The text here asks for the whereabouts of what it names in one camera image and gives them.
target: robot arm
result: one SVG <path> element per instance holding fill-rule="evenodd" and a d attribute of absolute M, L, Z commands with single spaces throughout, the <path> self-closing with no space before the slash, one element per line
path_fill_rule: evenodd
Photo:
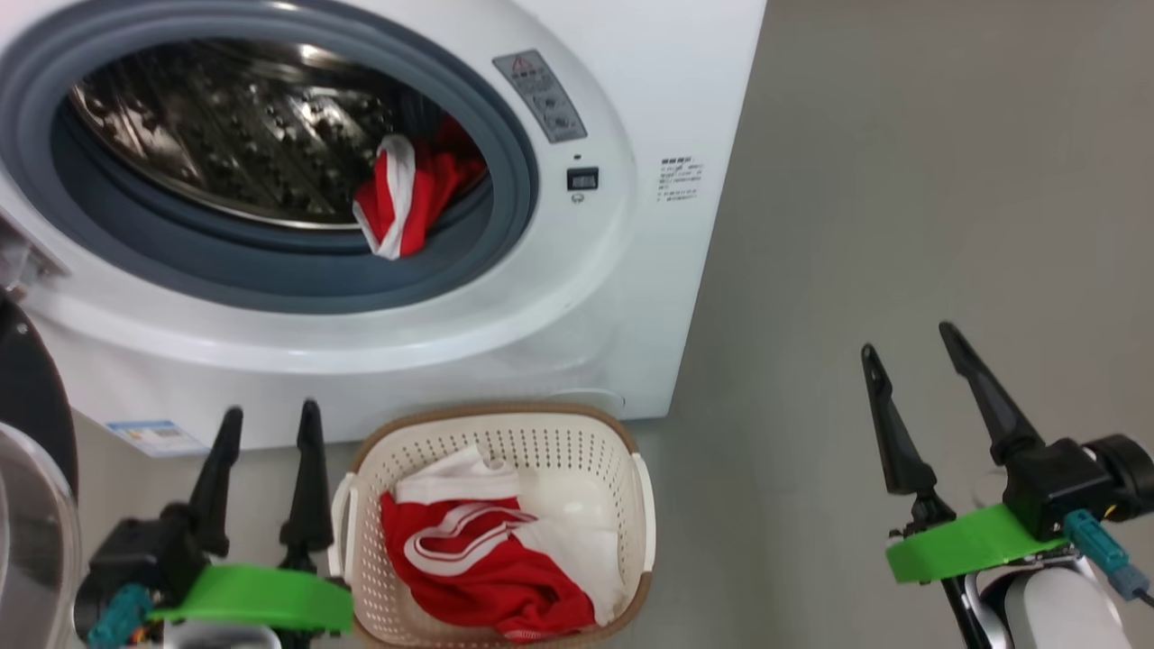
<path fill-rule="evenodd" d="M 958 519 L 935 493 L 937 477 L 914 448 L 881 358 L 867 344 L 862 367 L 886 488 L 915 495 L 913 522 L 891 531 L 894 577 L 941 582 L 968 648 L 1129 648 L 1087 557 L 1125 599 L 1154 606 L 1149 582 L 1099 525 L 1154 510 L 1154 460 L 1124 435 L 1047 445 L 957 327 L 943 322 L 939 331 L 1007 484 L 1003 503 Z M 979 574 L 1007 566 L 979 591 Z"/>

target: washing machine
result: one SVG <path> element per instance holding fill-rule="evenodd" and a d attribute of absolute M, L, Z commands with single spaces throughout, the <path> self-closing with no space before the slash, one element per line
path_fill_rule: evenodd
<path fill-rule="evenodd" d="M 763 0 L 0 8 L 0 278 L 75 409 L 158 454 L 477 401 L 669 406 Z M 376 144 L 484 156 L 370 253 Z M 165 440 L 181 439 L 180 443 Z"/>

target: basket handle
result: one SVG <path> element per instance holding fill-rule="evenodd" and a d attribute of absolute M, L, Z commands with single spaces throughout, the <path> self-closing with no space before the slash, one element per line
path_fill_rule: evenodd
<path fill-rule="evenodd" d="M 657 558 L 657 508 L 653 503 L 653 482 L 649 477 L 649 467 L 640 453 L 632 454 L 637 465 L 637 477 L 642 483 L 642 501 L 645 505 L 645 565 L 643 573 L 653 572 L 653 560 Z"/>
<path fill-rule="evenodd" d="M 357 473 L 349 472 L 340 478 L 332 497 L 332 545 L 329 546 L 329 575 L 345 580 L 352 585 L 352 557 L 355 546 L 357 498 L 360 494 Z M 340 552 L 340 539 L 345 539 L 345 551 Z"/>

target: teal connector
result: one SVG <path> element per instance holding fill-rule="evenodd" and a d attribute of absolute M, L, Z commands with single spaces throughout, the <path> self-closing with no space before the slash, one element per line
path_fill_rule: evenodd
<path fill-rule="evenodd" d="M 1107 581 L 1126 602 L 1149 591 L 1151 581 L 1130 565 L 1130 554 L 1089 512 L 1079 509 L 1067 514 L 1064 531 L 1070 543 L 1106 573 Z"/>
<path fill-rule="evenodd" d="M 1103 573 L 1109 575 L 1130 565 L 1130 554 L 1089 512 L 1078 509 L 1067 514 L 1064 531 L 1070 543 L 1073 543 Z"/>
<path fill-rule="evenodd" d="M 88 633 L 92 649 L 117 649 L 128 644 L 152 612 L 152 598 L 144 587 L 129 583 L 117 591 L 108 609 Z"/>

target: laundry basket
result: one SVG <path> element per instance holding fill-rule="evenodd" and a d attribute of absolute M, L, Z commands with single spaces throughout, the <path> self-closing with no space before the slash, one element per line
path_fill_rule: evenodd
<path fill-rule="evenodd" d="M 379 647 L 486 649 L 509 641 L 487 628 L 440 622 L 413 600 L 392 569 L 381 529 L 381 495 L 400 478 L 456 450 L 512 463 L 522 507 L 576 524 L 616 527 L 617 566 L 628 597 L 608 626 L 534 644 L 577 647 L 629 625 L 649 594 L 657 545 L 653 491 L 637 445 L 600 410 L 560 403 L 467 406 L 398 419 L 369 439 L 332 501 L 329 569 L 350 585 L 355 628 Z"/>

